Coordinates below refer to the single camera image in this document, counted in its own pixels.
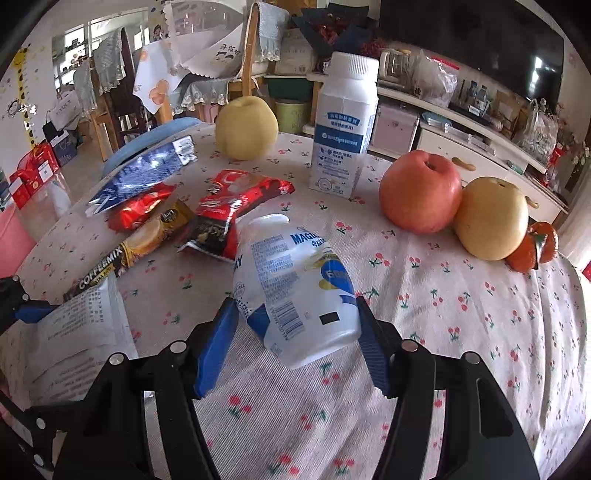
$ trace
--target chair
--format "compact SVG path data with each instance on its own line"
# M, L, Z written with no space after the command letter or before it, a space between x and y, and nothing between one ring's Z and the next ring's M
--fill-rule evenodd
M252 64L255 61L254 45L258 37L259 15L260 12L258 5L254 4L252 7L252 13L248 19L248 33L246 35L245 41L242 75L239 80L235 80L234 82L230 82L228 84L228 94L233 92L241 92L242 96L249 96L252 95L252 91L256 89L256 83L252 78ZM199 116L199 112L202 110L198 109L196 111L198 112L197 117L201 120L204 120L204 118ZM160 109L158 109L155 117L159 125L172 121L173 110L170 106L168 98L165 99L165 102L162 104Z
M148 131L144 106L134 95L134 61L124 28L121 28L121 54L125 77L119 81L117 87L103 94L115 130L118 148L125 145L127 135L139 135Z

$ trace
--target blue gripper pad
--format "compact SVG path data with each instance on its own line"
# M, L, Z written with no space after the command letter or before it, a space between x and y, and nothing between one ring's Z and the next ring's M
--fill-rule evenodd
M374 386L379 388L383 395L387 397L391 391L390 358L378 342L372 327L372 323L376 322L376 320L363 297L358 297L357 306L359 308L359 321L361 322L361 336L357 341Z
M193 389L203 398L216 386L230 344L238 327L238 308L234 299L227 298L213 319L212 333L197 360L197 378Z
M14 317L22 320L25 323L37 323L39 320L41 320L46 315L49 315L58 307L59 305L46 305L39 307L25 304L15 312Z

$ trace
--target television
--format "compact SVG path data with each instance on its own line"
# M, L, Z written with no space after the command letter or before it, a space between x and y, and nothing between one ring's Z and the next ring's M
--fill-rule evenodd
M564 40L516 0L382 0L380 34L480 70L554 108Z

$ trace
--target orange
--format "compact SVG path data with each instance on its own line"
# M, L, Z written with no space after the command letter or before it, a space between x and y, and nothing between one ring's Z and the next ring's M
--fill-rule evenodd
M539 235L548 235L546 244L540 255L540 263L546 263L552 260L558 252L558 233L548 222L536 222L530 227L531 233Z

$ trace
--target bag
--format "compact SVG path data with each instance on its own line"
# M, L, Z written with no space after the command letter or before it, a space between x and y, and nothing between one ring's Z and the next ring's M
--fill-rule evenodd
M55 137L59 137L61 134L63 134L64 131L58 130L55 127L55 125L53 124L53 122L48 119L48 117L49 117L49 110L45 114L45 125L43 125L43 134L45 135L47 142L49 144L51 144L51 141Z
M421 50L413 64L413 92L421 100L443 108L449 106L457 87L459 67L432 59Z
M517 135L516 144L546 166L556 146L558 122L542 113L534 98L530 103L530 114L525 129Z

